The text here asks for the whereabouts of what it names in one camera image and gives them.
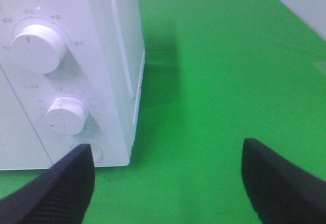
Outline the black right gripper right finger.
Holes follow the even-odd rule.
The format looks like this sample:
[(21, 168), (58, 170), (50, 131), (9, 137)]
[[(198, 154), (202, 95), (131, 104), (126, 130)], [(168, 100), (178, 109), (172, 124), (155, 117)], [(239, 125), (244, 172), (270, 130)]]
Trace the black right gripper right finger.
[(241, 176), (262, 223), (325, 223), (325, 181), (257, 139), (243, 142)]

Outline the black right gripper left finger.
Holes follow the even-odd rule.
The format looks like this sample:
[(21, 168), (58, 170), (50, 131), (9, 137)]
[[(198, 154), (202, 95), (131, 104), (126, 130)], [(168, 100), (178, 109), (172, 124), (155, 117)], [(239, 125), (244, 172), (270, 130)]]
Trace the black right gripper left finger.
[(1, 200), (1, 223), (82, 223), (95, 185), (91, 146), (80, 144)]

